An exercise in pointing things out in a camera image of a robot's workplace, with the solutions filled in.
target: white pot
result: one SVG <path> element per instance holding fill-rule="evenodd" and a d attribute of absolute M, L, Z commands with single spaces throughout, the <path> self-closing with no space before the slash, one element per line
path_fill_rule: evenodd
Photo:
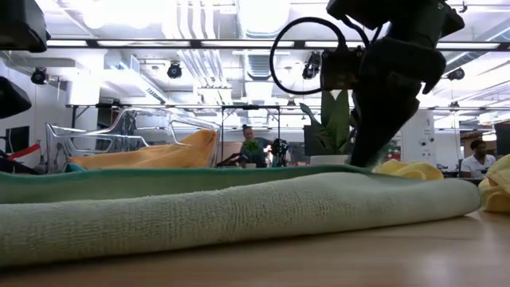
<path fill-rule="evenodd" d="M 349 155 L 313 155 L 310 157 L 310 165 L 346 164 Z"/>

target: black cable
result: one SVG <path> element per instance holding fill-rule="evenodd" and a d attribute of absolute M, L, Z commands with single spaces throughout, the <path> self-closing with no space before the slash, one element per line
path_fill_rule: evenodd
<path fill-rule="evenodd" d="M 379 37 L 382 30 L 383 30 L 382 26 L 377 27 L 377 30 L 375 31 L 375 34 L 372 38 L 372 41 L 370 42 L 371 44 L 373 44 L 375 41 L 377 41 L 377 38 Z"/>
<path fill-rule="evenodd" d="M 368 41 L 368 37 L 365 31 L 363 31 L 363 29 L 361 29 L 360 26 L 357 26 L 356 24 L 351 22 L 351 19 L 349 19 L 349 17 L 347 17 L 346 15 L 342 16 L 340 20 L 342 20 L 345 26 L 358 32 L 359 36 L 361 37 L 361 40 L 363 41 L 363 44 L 365 44 L 365 48 L 368 48 L 368 46 L 370 45 L 370 41 Z"/>
<path fill-rule="evenodd" d="M 338 46 L 336 47 L 336 50 L 337 51 L 339 51 L 339 50 L 348 51 L 349 48 L 347 47 L 345 37 L 344 37 L 342 31 L 340 30 L 340 28 L 335 26 L 335 24 L 329 22 L 328 20 L 324 20 L 322 18 L 317 18 L 317 17 L 299 18 L 299 19 L 296 19 L 296 20 L 290 22 L 288 25 L 286 25 L 286 27 L 284 27 L 280 31 L 277 38 L 274 39 L 273 47 L 271 47 L 271 50 L 269 52 L 269 70 L 271 71 L 271 76 L 273 77 L 273 81 L 278 88 L 280 88 L 282 91 L 287 92 L 289 94 L 312 95 L 314 93 L 318 93 L 318 92 L 322 91 L 322 88 L 315 88 L 315 89 L 309 90 L 309 91 L 293 91 L 289 88 L 284 87 L 280 83 L 280 80 L 278 80 L 277 73 L 274 69 L 274 54 L 277 51 L 278 43 L 281 41 L 281 38 L 285 35 L 285 33 L 287 33 L 293 26 L 299 25 L 301 23 L 316 23 L 316 24 L 321 24 L 322 26 L 326 26 L 326 27 L 332 29 L 333 32 L 335 33 L 335 35 L 338 37 Z"/>

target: white shirt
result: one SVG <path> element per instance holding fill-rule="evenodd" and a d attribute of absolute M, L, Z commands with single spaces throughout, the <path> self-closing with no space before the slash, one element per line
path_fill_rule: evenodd
<path fill-rule="evenodd" d="M 484 164 L 481 164 L 474 155 L 462 160 L 461 171 L 469 172 L 474 179 L 484 179 L 487 175 L 487 170 L 496 162 L 493 155 L 486 155 Z"/>

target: woman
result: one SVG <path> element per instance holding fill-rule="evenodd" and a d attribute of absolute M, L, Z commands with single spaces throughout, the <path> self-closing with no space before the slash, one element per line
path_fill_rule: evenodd
<path fill-rule="evenodd" d="M 257 167 L 267 167 L 267 163 L 265 162 L 264 148 L 272 145 L 273 142 L 261 137 L 254 137 L 252 127 L 246 124 L 242 125 L 242 134 L 245 137 L 245 142 L 242 144 L 240 153 L 249 159 L 248 163 L 256 163 Z M 248 151 L 245 148 L 245 143 L 247 140 L 255 141 L 258 144 L 258 149 L 256 151 Z"/>

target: ceiling light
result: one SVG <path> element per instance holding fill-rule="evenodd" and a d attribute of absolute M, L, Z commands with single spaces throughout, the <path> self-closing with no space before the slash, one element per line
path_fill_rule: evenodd
<path fill-rule="evenodd" d="M 347 47 L 349 48 L 356 48 L 358 46 L 363 46 L 363 43 L 361 41 L 347 41 L 346 42 Z M 304 43 L 304 46 L 307 48 L 336 48 L 338 46 L 337 41 L 306 41 Z"/>
<path fill-rule="evenodd" d="M 129 19 L 129 26 L 135 29 L 145 29 L 150 25 L 150 22 L 146 19 L 141 18 L 140 16 L 135 16 L 134 18 Z"/>
<path fill-rule="evenodd" d="M 130 45 L 139 47 L 152 47 L 152 46 L 187 47 L 190 45 L 188 41 L 115 41 L 115 40 L 98 41 L 97 44 L 101 46 L 111 47 L 122 47 Z"/>
<path fill-rule="evenodd" d="M 48 46 L 58 46 L 58 47 L 86 47 L 87 42 L 86 41 L 77 41 L 77 40 L 68 40 L 68 41 L 62 41 L 62 40 L 48 40 L 46 42 Z"/>
<path fill-rule="evenodd" d="M 269 50 L 242 50 L 242 51 L 233 51 L 232 54 L 234 56 L 269 56 Z M 289 51 L 276 51 L 275 56 L 290 56 Z"/>
<path fill-rule="evenodd" d="M 497 136 L 496 136 L 496 134 L 483 135 L 483 136 L 481 137 L 481 139 L 482 139 L 483 141 L 494 141 L 494 140 L 497 140 Z"/>
<path fill-rule="evenodd" d="M 500 43 L 454 43 L 454 42 L 439 42 L 437 44 L 437 49 L 495 49 L 500 45 Z"/>
<path fill-rule="evenodd" d="M 233 41 L 202 41 L 204 47 L 232 47 L 232 48 L 244 48 L 244 47 L 257 47 L 257 48 L 268 48 L 273 47 L 273 41 L 264 40 L 233 40 Z M 278 47 L 293 47 L 293 41 L 280 41 Z"/>

